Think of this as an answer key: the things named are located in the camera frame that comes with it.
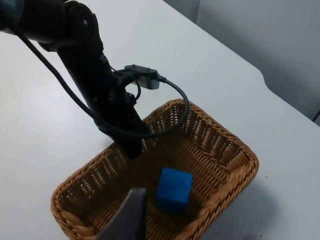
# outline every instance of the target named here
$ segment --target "white table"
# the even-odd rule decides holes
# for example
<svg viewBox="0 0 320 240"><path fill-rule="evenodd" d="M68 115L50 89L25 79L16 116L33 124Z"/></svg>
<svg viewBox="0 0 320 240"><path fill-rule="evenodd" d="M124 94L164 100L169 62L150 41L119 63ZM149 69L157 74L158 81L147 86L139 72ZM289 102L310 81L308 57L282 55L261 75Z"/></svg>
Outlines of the white table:
<svg viewBox="0 0 320 240"><path fill-rule="evenodd" d="M316 237L320 128L270 92L256 68L161 0L83 2L98 17L115 68L158 69L257 154L256 178L203 239ZM0 44L0 239L65 239L50 212L52 192L111 140L17 37L1 34ZM45 55L76 89L57 55ZM176 97L165 85L144 90L136 109L144 117Z"/></svg>

